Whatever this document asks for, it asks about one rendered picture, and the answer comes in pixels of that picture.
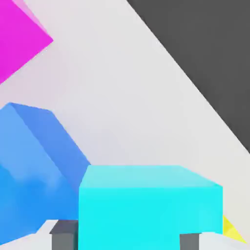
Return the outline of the small cyan cube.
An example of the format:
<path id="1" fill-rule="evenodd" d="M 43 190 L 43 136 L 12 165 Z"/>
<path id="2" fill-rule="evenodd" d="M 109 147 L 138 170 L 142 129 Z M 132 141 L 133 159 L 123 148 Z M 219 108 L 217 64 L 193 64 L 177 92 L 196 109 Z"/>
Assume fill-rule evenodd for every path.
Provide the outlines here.
<path id="1" fill-rule="evenodd" d="M 79 188 L 79 250 L 180 250 L 223 231 L 223 188 L 181 166 L 90 165 Z"/>

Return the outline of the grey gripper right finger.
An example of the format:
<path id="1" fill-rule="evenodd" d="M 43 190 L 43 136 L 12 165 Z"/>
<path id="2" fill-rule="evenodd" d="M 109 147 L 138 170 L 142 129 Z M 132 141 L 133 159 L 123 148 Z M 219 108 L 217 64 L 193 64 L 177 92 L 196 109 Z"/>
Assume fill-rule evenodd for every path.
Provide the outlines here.
<path id="1" fill-rule="evenodd" d="M 250 245 L 213 232 L 180 234 L 180 250 L 250 250 Z"/>

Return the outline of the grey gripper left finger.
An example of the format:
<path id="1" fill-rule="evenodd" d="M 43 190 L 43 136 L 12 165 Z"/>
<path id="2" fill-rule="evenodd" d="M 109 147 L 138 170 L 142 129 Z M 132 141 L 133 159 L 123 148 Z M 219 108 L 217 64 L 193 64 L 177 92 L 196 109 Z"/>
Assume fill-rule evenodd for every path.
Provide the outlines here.
<path id="1" fill-rule="evenodd" d="M 3 244 L 0 250 L 78 250 L 78 221 L 47 220 L 36 233 Z"/>

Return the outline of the large blue box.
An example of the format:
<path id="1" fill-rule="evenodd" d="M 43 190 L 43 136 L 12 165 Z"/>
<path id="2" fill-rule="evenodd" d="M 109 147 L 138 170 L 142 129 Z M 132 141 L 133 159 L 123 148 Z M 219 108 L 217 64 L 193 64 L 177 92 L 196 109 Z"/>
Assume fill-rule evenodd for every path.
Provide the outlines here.
<path id="1" fill-rule="evenodd" d="M 49 110 L 0 109 L 0 245 L 36 233 L 46 220 L 78 219 L 89 161 Z"/>

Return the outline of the small yellow cube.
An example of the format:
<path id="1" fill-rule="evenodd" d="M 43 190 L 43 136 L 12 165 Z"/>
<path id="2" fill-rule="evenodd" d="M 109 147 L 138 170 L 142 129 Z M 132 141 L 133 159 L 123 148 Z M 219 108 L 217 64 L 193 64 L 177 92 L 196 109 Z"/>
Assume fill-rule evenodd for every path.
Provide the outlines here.
<path id="1" fill-rule="evenodd" d="M 223 216 L 223 235 L 246 244 L 246 241 L 225 216 Z"/>

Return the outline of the large magenta box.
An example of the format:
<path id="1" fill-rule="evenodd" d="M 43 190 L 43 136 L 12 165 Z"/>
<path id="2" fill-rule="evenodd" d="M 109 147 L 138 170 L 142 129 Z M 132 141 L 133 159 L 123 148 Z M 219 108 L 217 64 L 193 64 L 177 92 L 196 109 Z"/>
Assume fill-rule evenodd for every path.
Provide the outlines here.
<path id="1" fill-rule="evenodd" d="M 0 0 L 0 84 L 52 42 L 24 0 Z"/>

